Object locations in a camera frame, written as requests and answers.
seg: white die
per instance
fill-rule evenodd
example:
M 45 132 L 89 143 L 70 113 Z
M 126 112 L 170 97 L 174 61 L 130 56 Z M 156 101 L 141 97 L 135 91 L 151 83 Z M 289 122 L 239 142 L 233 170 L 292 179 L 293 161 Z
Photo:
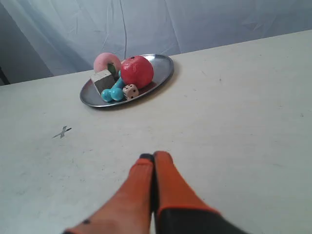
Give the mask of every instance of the white die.
M 122 89 L 126 99 L 133 99 L 138 96 L 138 89 L 134 84 L 128 84 Z

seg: white table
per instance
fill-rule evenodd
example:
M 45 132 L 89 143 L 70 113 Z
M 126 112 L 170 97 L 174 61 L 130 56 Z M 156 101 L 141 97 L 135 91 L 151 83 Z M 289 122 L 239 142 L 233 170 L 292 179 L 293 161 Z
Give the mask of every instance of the white table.
M 112 110 L 79 99 L 93 71 L 0 87 L 0 233 L 75 225 L 155 150 L 246 231 L 311 232 L 311 41 L 306 31 L 172 56 L 162 89 Z

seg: white curtain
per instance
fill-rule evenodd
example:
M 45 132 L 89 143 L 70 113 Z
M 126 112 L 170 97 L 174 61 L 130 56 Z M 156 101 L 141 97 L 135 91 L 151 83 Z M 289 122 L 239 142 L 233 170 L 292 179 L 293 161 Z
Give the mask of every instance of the white curtain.
M 90 70 L 102 52 L 174 55 L 312 29 L 311 0 L 1 3 L 53 75 Z

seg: silver oval tray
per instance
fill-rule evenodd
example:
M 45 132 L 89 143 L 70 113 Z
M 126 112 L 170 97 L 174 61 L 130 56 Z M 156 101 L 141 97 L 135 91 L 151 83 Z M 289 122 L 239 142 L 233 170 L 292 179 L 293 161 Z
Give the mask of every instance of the silver oval tray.
M 171 58 L 165 55 L 155 55 L 155 54 L 142 56 L 144 56 L 152 64 L 154 69 L 154 77 L 149 85 L 139 90 L 140 93 L 139 96 L 130 100 L 105 102 L 96 91 L 91 80 L 88 80 L 88 82 L 85 83 L 80 92 L 80 100 L 84 104 L 92 107 L 111 107 L 125 104 L 130 101 L 141 98 L 144 95 L 152 92 L 172 76 L 174 72 L 174 63 L 171 60 Z

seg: blue toy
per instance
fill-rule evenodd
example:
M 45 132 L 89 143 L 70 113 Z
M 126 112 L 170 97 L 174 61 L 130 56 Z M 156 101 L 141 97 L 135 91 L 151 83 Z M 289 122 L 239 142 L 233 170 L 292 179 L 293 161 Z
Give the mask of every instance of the blue toy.
M 120 101 L 123 99 L 123 91 L 122 88 L 125 86 L 121 77 L 116 81 L 111 89 L 104 89 L 101 97 L 104 101 L 110 102 L 112 100 Z

